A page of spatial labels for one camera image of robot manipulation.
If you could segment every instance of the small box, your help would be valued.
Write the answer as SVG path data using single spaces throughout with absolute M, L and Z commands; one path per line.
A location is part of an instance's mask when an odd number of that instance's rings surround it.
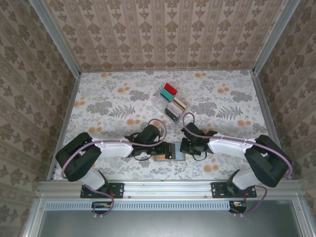
M 182 112 L 179 115 L 177 120 L 174 120 L 174 119 L 170 118 L 169 115 L 167 115 L 167 113 L 165 111 L 165 109 L 168 108 L 168 105 L 170 104 L 170 102 L 167 101 L 160 94 L 160 91 L 162 91 L 164 89 L 163 87 L 164 87 L 164 84 L 161 85 L 161 87 L 158 90 L 158 92 L 153 95 L 152 103 L 161 113 L 163 113 L 168 119 L 170 119 L 170 121 L 172 121 L 174 124 L 179 124 L 182 121 L 183 114 L 185 114 L 189 110 L 190 104 L 187 101 L 185 101 L 184 99 L 182 99 L 180 93 L 177 92 L 177 94 L 173 98 L 177 98 L 177 100 L 179 101 L 179 104 L 182 104 L 182 107 L 184 105 L 185 109 L 184 110 L 180 109 L 178 106 L 175 105 Z

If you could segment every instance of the red block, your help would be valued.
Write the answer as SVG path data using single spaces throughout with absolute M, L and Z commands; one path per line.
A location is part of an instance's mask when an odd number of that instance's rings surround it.
M 169 83 L 166 83 L 166 85 L 164 86 L 164 88 L 166 89 L 166 91 L 168 91 L 171 95 L 175 95 L 178 91 L 173 88 Z

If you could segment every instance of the black mount bracket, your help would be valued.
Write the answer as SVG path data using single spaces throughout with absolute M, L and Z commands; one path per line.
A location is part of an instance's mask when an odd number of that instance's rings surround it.
M 108 183 L 107 186 L 102 186 L 98 189 L 99 192 L 106 193 L 113 198 L 123 198 L 124 195 L 124 183 Z M 102 194 L 96 194 L 90 191 L 85 185 L 81 188 L 80 198 L 104 198 L 108 197 Z
M 240 190 L 235 193 L 235 195 L 229 192 L 227 182 L 211 183 L 211 188 L 213 198 L 245 198 L 245 194 L 247 195 L 247 198 L 257 197 L 255 186 Z

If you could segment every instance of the floral wallpaper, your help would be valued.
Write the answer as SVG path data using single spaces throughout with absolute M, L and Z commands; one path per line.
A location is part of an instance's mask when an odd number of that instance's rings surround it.
M 174 124 L 155 106 L 166 82 L 190 103 L 196 125 L 205 133 L 257 138 L 267 134 L 250 71 L 165 71 L 83 73 L 64 145 L 81 132 L 94 138 L 119 139 L 142 131 L 150 119 L 167 126 L 168 142 L 181 142 L 182 123 Z M 157 127 L 162 125 L 154 121 Z M 246 159 L 214 154 L 204 161 L 137 161 L 134 158 L 97 159 L 95 168 L 109 180 L 228 179 L 237 169 L 247 169 Z M 54 179 L 61 179 L 57 167 Z
M 84 72 L 252 68 L 286 0 L 44 0 Z
M 0 1 L 0 236 L 20 236 L 74 78 L 27 0 Z
M 316 217 L 316 1 L 300 1 L 259 77 Z

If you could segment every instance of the table surface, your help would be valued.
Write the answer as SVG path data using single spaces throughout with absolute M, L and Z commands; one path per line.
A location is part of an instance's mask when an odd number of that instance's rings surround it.
M 81 132 L 102 139 L 122 138 L 142 131 L 152 118 L 167 126 L 167 142 L 182 140 L 182 123 L 175 125 L 153 105 L 158 89 L 168 82 L 190 103 L 196 125 L 204 132 L 257 138 L 267 134 L 250 71 L 171 71 L 84 73 L 72 110 L 64 145 Z M 134 158 L 97 159 L 95 168 L 109 180 L 227 179 L 247 169 L 246 159 L 224 154 L 206 160 L 137 161 Z M 58 165 L 54 179 L 61 179 Z

